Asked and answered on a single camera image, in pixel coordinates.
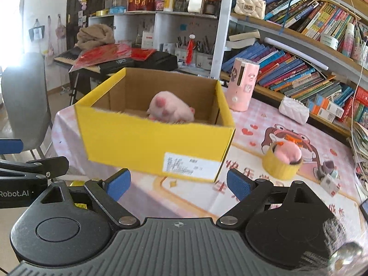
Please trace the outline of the purple blue toy truck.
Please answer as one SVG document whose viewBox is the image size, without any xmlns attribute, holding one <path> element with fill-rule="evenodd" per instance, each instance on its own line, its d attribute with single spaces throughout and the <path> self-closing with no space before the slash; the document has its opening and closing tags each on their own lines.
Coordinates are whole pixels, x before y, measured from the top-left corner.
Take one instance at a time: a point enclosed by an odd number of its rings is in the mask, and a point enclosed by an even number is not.
<svg viewBox="0 0 368 276">
<path fill-rule="evenodd" d="M 336 170 L 334 162 L 329 160 L 323 162 L 316 173 L 320 185 L 328 195 L 334 197 L 341 189 L 341 182 L 339 179 L 339 173 Z"/>
</svg>

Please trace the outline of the orange white box lower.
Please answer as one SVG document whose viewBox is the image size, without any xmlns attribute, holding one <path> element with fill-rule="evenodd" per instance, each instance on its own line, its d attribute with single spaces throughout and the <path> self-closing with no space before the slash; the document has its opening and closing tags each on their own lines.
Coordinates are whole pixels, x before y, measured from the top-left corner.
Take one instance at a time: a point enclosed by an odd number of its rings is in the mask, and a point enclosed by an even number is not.
<svg viewBox="0 0 368 276">
<path fill-rule="evenodd" d="M 326 109 L 320 107 L 319 105 L 315 104 L 311 100 L 306 102 L 306 106 L 309 108 L 309 112 L 312 114 L 317 115 L 318 117 L 332 123 L 335 119 L 335 115 L 327 111 Z"/>
</svg>

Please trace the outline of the beige folded cloth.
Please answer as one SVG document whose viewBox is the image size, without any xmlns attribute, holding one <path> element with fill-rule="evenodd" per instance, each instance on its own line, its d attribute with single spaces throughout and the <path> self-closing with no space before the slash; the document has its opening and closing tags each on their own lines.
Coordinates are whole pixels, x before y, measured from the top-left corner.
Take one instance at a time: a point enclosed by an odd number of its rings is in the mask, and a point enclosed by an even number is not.
<svg viewBox="0 0 368 276">
<path fill-rule="evenodd" d="M 114 43 L 114 32 L 111 27 L 106 24 L 94 24 L 79 29 L 75 46 L 81 50 L 90 50 Z"/>
</svg>

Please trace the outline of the orange white box upper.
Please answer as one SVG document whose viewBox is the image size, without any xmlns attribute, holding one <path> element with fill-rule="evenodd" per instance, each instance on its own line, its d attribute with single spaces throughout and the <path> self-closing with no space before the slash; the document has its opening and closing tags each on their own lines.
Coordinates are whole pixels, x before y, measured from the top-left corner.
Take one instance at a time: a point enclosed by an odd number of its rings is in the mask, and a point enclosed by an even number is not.
<svg viewBox="0 0 368 276">
<path fill-rule="evenodd" d="M 316 105 L 320 106 L 324 110 L 327 110 L 329 113 L 338 118 L 341 118 L 344 114 L 343 108 L 319 94 L 316 95 L 314 102 Z"/>
</svg>

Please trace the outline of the cream quilted handbag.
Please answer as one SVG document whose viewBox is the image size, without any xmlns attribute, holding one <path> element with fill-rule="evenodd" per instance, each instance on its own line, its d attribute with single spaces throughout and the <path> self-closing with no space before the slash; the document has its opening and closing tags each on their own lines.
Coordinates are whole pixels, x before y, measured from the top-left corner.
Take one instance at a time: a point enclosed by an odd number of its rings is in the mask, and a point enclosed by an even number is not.
<svg viewBox="0 0 368 276">
<path fill-rule="evenodd" d="M 266 2 L 264 0 L 236 0 L 235 13 L 257 19 L 265 18 Z"/>
</svg>

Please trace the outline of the yellow tape roll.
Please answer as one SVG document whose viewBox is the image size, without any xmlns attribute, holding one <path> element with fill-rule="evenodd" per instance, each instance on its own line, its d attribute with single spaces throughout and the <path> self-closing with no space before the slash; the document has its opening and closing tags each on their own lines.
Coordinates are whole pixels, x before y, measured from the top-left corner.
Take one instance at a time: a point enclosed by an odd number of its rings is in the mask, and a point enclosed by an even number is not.
<svg viewBox="0 0 368 276">
<path fill-rule="evenodd" d="M 263 169 L 268 175 L 278 180 L 291 180 L 299 171 L 303 160 L 301 158 L 299 161 L 293 164 L 286 164 L 274 154 L 275 146 L 275 144 L 271 145 L 266 154 L 263 156 Z"/>
</svg>

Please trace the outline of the black keyboard piano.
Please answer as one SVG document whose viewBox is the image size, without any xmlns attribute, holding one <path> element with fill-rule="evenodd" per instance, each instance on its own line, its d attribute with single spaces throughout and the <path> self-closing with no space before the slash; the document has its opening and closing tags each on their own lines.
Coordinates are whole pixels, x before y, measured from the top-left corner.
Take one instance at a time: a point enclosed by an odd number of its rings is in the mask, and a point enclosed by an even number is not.
<svg viewBox="0 0 368 276">
<path fill-rule="evenodd" d="M 77 57 L 83 51 L 78 48 L 72 48 L 61 53 L 54 58 L 54 62 L 60 65 L 65 65 L 71 69 Z M 167 52 L 160 52 L 155 49 L 140 49 L 132 47 L 132 55 L 128 58 L 114 60 L 101 63 L 97 66 L 84 68 L 99 74 L 114 74 L 124 67 L 136 67 L 142 69 L 154 69 L 173 71 L 178 68 L 178 61 L 175 55 Z"/>
</svg>

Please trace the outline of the yellow cardboard box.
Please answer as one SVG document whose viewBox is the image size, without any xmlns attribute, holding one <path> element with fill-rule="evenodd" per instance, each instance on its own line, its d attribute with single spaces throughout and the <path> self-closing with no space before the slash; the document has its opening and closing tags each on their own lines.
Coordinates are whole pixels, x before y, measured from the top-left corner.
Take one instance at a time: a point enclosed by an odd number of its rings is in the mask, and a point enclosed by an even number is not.
<svg viewBox="0 0 368 276">
<path fill-rule="evenodd" d="M 192 123 L 149 119 L 168 91 L 195 111 Z M 219 81 L 178 72 L 124 68 L 74 106 L 90 161 L 151 175 L 214 182 L 235 135 Z"/>
</svg>

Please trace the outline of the black smartphone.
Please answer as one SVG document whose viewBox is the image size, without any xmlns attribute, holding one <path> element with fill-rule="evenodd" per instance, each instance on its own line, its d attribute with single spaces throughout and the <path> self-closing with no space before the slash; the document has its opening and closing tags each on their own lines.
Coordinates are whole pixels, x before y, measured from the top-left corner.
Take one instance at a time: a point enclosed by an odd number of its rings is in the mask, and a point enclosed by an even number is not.
<svg viewBox="0 0 368 276">
<path fill-rule="evenodd" d="M 366 220 L 366 222 L 368 222 L 368 199 L 365 200 L 360 206 L 360 211 L 362 213 L 362 215 L 364 216 L 364 219 Z"/>
</svg>

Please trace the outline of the white bookshelf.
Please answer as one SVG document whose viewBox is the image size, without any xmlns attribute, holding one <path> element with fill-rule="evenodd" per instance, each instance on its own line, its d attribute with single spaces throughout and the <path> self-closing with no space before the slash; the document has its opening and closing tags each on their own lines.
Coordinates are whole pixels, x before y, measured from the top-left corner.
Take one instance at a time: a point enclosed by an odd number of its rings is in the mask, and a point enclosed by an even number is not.
<svg viewBox="0 0 368 276">
<path fill-rule="evenodd" d="M 238 26 L 243 26 L 247 31 L 257 30 L 260 33 L 261 41 L 278 46 L 288 51 L 290 54 L 298 56 L 315 67 L 329 72 L 335 77 L 341 77 L 350 86 L 358 85 L 367 88 L 367 70 L 354 62 L 349 57 L 324 45 L 323 43 L 311 39 L 294 30 L 274 24 L 270 21 L 263 21 L 253 17 L 242 16 L 232 11 L 233 0 L 222 0 L 220 6 L 220 26 L 222 33 L 228 37 L 228 27 L 230 22 Z M 363 0 L 327 0 L 344 8 L 353 14 L 356 19 L 367 23 L 367 3 Z M 227 76 L 220 71 L 218 78 L 224 80 Z"/>
</svg>

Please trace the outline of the large pink plush pig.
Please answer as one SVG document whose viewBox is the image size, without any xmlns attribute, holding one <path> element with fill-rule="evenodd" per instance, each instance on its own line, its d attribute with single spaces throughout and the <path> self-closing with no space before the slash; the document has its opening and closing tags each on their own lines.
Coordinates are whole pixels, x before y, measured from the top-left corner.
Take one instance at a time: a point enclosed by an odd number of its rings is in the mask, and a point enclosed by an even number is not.
<svg viewBox="0 0 368 276">
<path fill-rule="evenodd" d="M 147 110 L 150 120 L 165 123 L 192 123 L 195 120 L 195 109 L 171 92 L 157 93 Z"/>
</svg>

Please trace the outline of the grey chair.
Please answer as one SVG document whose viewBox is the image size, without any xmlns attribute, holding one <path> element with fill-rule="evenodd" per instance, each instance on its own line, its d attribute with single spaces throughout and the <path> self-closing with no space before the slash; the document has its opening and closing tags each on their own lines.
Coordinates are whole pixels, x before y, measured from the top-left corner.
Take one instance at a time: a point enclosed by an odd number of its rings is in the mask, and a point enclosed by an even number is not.
<svg viewBox="0 0 368 276">
<path fill-rule="evenodd" d="M 44 57 L 30 52 L 19 66 L 8 67 L 2 74 L 1 93 L 8 120 L 1 127 L 1 138 L 20 139 L 23 150 L 36 150 L 45 158 L 41 145 L 52 128 L 47 97 Z"/>
</svg>

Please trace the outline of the white quilted pouch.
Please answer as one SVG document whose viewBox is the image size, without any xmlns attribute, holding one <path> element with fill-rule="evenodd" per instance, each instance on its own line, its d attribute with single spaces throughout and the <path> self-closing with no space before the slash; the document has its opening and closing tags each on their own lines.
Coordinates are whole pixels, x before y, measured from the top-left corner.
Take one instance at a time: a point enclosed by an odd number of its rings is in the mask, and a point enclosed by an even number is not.
<svg viewBox="0 0 368 276">
<path fill-rule="evenodd" d="M 300 125 L 305 125 L 309 118 L 309 108 L 300 101 L 287 96 L 281 100 L 279 112 Z"/>
</svg>

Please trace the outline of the orange white box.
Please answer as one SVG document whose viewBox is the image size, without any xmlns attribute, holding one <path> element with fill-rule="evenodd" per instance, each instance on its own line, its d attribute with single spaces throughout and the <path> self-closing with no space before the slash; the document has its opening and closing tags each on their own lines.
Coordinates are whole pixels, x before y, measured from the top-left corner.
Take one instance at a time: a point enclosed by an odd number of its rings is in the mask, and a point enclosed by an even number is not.
<svg viewBox="0 0 368 276">
<path fill-rule="evenodd" d="M 319 94 L 316 95 L 314 102 L 316 105 L 320 106 L 324 110 L 327 110 L 329 113 L 338 118 L 341 118 L 344 114 L 343 108 Z"/>
<path fill-rule="evenodd" d="M 327 111 L 326 109 L 320 107 L 319 105 L 315 104 L 311 100 L 306 102 L 306 106 L 309 108 L 309 112 L 312 114 L 317 115 L 318 117 L 332 123 L 335 119 L 335 115 Z"/>
</svg>

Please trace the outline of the pink printed tablecloth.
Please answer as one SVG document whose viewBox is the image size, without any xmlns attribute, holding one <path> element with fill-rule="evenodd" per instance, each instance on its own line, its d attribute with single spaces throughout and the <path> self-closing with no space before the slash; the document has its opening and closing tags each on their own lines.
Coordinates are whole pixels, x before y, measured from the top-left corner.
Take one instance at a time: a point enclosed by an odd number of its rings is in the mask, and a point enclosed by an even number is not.
<svg viewBox="0 0 368 276">
<path fill-rule="evenodd" d="M 120 204 L 139 220 L 146 217 L 212 217 L 217 220 L 238 203 L 226 183 L 230 168 L 236 168 L 252 179 L 264 178 L 275 186 L 289 186 L 291 181 L 280 181 L 263 170 L 260 146 L 268 125 L 268 122 L 258 123 L 258 129 L 251 140 L 239 136 L 233 140 L 220 175 L 214 183 L 164 178 L 133 171 L 131 185 L 120 198 Z M 56 154 L 69 160 L 68 179 L 105 179 L 117 172 L 118 169 L 113 166 L 87 159 L 72 106 L 55 114 L 51 137 Z M 305 167 L 300 169 L 294 179 L 304 181 L 320 197 L 343 222 L 350 236 L 365 234 L 367 224 L 359 210 L 363 195 L 358 192 L 354 181 L 351 152 L 338 141 L 331 140 L 329 146 L 337 153 L 334 162 L 344 163 L 339 169 L 341 190 L 337 195 L 328 195 Z"/>
</svg>

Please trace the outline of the stack of papers and notebooks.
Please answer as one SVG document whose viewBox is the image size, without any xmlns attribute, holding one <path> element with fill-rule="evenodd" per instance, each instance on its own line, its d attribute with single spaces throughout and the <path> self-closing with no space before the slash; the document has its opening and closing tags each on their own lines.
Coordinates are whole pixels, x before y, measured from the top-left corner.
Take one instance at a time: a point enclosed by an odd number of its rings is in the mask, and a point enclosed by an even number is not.
<svg viewBox="0 0 368 276">
<path fill-rule="evenodd" d="M 356 121 L 351 125 L 351 137 L 348 142 L 352 148 L 354 161 L 359 167 L 360 175 L 367 179 L 367 129 Z"/>
</svg>

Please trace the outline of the small pink plush toy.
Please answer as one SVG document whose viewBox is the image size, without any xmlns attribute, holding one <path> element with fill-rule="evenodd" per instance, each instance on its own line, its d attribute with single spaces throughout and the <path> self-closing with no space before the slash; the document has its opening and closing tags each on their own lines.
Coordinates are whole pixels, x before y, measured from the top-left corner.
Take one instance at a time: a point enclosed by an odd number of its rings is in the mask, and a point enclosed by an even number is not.
<svg viewBox="0 0 368 276">
<path fill-rule="evenodd" d="M 300 147 L 293 141 L 280 141 L 274 146 L 273 153 L 278 160 L 285 164 L 296 164 L 302 158 Z"/>
</svg>

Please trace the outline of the pink cylindrical dispenser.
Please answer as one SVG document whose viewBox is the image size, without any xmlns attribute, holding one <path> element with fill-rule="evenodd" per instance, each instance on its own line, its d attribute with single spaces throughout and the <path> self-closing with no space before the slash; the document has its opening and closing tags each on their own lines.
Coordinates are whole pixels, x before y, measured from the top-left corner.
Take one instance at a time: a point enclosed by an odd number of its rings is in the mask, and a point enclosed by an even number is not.
<svg viewBox="0 0 368 276">
<path fill-rule="evenodd" d="M 256 62 L 240 57 L 235 59 L 228 89 L 225 93 L 230 109 L 235 112 L 248 110 L 258 72 L 259 65 Z"/>
</svg>

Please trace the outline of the white side shelf unit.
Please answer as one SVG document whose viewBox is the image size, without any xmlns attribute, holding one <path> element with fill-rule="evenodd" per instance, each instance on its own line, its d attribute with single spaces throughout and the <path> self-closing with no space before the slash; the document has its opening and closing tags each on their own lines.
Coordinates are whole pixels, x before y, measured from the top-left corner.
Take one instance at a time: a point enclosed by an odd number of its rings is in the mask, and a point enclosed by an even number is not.
<svg viewBox="0 0 368 276">
<path fill-rule="evenodd" d="M 106 24 L 113 29 L 116 42 L 147 45 L 149 49 L 176 56 L 180 65 L 187 56 L 190 35 L 195 36 L 195 51 L 188 71 L 218 78 L 226 36 L 220 20 L 209 14 L 165 11 L 130 11 L 90 17 L 89 25 Z"/>
</svg>

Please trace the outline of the white yellow bottle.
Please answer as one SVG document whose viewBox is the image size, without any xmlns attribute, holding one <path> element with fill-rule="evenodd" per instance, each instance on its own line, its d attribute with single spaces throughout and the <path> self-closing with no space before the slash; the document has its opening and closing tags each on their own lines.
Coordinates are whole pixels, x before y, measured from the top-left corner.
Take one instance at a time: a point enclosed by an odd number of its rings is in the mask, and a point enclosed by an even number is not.
<svg viewBox="0 0 368 276">
<path fill-rule="evenodd" d="M 164 0 L 164 11 L 173 12 L 175 0 Z"/>
</svg>

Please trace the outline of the red plastic bag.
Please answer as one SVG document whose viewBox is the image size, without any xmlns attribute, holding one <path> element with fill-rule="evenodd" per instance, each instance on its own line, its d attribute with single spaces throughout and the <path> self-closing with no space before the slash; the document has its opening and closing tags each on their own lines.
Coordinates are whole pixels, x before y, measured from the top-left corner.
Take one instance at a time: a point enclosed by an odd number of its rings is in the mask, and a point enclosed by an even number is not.
<svg viewBox="0 0 368 276">
<path fill-rule="evenodd" d="M 83 51 L 72 65 L 69 72 L 97 66 L 101 63 L 128 58 L 132 55 L 132 47 L 127 44 L 107 44 Z"/>
</svg>

